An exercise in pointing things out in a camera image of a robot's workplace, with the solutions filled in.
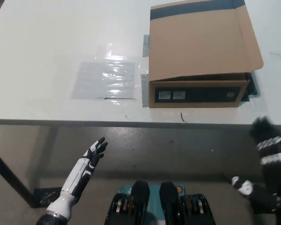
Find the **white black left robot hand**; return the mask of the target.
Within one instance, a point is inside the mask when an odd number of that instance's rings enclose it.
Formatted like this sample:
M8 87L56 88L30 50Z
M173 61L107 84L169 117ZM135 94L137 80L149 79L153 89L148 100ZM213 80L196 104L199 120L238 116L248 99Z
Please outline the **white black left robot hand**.
M101 137L78 159L61 188L59 197L48 206L46 214L62 222L70 220L72 207L78 203L99 160L104 156L107 144L105 138Z

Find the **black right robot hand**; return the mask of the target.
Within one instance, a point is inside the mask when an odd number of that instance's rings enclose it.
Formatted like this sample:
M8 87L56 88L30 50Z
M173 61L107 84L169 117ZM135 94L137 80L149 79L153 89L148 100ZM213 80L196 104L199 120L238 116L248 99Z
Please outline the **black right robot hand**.
M281 210L281 131L263 117L253 122L250 136L256 144L264 186L238 176L231 178L231 185L266 211Z

